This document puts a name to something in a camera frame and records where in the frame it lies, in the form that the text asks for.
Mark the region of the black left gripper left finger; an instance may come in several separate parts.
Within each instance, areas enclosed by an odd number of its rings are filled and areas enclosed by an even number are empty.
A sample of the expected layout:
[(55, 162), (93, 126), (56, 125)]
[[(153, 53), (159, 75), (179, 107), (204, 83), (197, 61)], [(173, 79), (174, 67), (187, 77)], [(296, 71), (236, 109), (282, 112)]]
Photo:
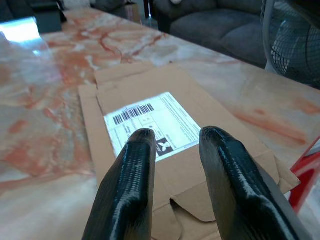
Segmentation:
[(135, 131), (98, 188), (82, 239), (151, 239), (155, 164), (154, 131)]

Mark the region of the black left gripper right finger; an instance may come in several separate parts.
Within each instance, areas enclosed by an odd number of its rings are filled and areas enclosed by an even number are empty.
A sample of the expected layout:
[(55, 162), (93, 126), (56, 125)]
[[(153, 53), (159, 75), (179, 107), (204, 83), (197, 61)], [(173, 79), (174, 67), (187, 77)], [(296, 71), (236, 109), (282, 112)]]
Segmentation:
[(310, 240), (271, 176), (225, 130), (199, 133), (199, 155), (223, 240)]

